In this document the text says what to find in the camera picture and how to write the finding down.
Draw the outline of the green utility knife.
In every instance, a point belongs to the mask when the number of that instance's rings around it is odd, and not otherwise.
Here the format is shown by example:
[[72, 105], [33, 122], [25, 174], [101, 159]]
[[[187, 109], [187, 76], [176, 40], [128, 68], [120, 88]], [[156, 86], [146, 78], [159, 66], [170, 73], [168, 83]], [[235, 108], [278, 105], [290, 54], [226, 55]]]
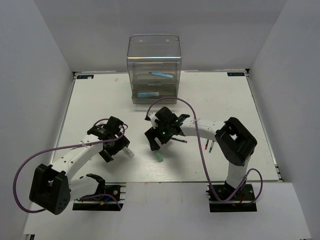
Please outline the green utility knife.
[[155, 150], [153, 153], [159, 163], [161, 163], [164, 160], [164, 157], [160, 151]]

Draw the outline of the orange utility knife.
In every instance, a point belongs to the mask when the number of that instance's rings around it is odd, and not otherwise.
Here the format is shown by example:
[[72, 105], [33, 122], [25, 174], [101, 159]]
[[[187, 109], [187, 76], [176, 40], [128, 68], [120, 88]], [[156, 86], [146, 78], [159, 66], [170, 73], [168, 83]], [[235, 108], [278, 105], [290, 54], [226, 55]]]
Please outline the orange utility knife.
[[130, 158], [135, 156], [135, 154], [128, 147], [124, 147], [122, 151]]

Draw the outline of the clear plastic drawer organizer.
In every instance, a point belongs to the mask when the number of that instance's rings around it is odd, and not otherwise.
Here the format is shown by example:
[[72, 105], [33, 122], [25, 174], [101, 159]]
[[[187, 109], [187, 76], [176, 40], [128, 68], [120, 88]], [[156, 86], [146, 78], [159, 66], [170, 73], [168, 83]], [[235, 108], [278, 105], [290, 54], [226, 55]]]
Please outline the clear plastic drawer organizer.
[[[134, 104], [176, 104], [179, 92], [182, 53], [180, 38], [169, 33], [134, 34], [129, 38], [127, 71]], [[151, 75], [170, 74], [173, 78]], [[138, 93], [159, 92], [156, 97], [139, 98]]]

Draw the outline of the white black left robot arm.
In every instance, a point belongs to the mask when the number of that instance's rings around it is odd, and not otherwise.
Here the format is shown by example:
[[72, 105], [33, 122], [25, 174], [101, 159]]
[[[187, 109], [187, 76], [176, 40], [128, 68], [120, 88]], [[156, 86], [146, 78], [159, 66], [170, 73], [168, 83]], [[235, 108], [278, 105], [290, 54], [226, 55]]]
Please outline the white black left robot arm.
[[95, 155], [106, 162], [126, 149], [130, 141], [125, 137], [127, 125], [111, 116], [101, 124], [95, 123], [78, 144], [62, 146], [68, 152], [55, 162], [40, 164], [34, 171], [29, 200], [54, 215], [62, 213], [73, 200], [99, 200], [115, 197], [106, 192], [106, 181], [94, 173], [77, 177], [77, 172]]

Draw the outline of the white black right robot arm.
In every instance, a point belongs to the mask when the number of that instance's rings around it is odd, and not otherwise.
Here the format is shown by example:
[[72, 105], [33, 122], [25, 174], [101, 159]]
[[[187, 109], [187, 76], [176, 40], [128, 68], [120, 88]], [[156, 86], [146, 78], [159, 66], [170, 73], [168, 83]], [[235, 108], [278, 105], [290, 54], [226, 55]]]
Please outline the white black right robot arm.
[[230, 117], [226, 121], [196, 120], [188, 114], [177, 116], [168, 107], [162, 107], [155, 113], [149, 113], [145, 120], [151, 122], [151, 128], [144, 134], [152, 151], [158, 151], [174, 136], [199, 136], [217, 143], [229, 162], [226, 195], [233, 200], [243, 195], [241, 181], [258, 142], [237, 118]]

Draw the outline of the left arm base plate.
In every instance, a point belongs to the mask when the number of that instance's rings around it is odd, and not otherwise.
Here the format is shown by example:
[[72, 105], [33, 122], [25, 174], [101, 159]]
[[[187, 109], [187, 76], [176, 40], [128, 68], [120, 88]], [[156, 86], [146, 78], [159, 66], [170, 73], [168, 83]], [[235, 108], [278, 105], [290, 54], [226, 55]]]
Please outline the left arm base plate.
[[74, 200], [73, 211], [119, 212], [126, 197], [126, 183], [106, 183], [94, 195]]

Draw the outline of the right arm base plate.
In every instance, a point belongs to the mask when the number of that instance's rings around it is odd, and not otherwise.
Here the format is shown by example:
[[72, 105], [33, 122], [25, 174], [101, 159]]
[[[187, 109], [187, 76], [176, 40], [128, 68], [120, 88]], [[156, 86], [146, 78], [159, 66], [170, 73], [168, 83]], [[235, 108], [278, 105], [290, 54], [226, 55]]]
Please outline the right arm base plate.
[[232, 197], [227, 203], [218, 201], [207, 186], [209, 210], [211, 213], [249, 213], [257, 212], [256, 203], [251, 203], [255, 199], [255, 193], [251, 184], [245, 184], [244, 187]]

